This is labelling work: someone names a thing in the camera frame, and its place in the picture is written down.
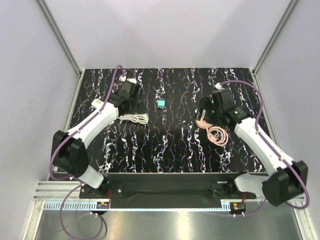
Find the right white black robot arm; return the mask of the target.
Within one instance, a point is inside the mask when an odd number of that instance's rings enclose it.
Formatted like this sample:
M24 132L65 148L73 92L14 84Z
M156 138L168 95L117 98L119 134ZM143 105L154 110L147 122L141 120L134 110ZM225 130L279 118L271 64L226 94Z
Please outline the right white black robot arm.
M199 102L195 119L212 126L225 126L242 139L263 164L268 176L241 173L227 185L228 195L239 198L244 192L263 195L277 207L306 193L308 166L283 152L257 124L245 106L238 106L227 89L214 91Z

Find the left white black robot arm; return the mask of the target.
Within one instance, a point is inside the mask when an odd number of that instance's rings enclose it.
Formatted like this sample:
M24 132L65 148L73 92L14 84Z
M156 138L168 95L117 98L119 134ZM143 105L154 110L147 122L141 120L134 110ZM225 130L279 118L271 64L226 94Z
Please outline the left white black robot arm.
M108 100L97 100L95 110L66 132L53 135L50 166L57 167L90 187L97 198L108 193L108 178L89 163L87 148L99 133L137 105L140 84L134 78L124 80Z

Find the pink round power socket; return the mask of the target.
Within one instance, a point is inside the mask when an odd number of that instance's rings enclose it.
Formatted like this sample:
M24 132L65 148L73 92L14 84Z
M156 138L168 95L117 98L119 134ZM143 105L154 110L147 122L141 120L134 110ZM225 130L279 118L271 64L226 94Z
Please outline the pink round power socket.
M210 129L213 126L212 124L205 122L203 119L196 120L195 123L200 129L204 130Z

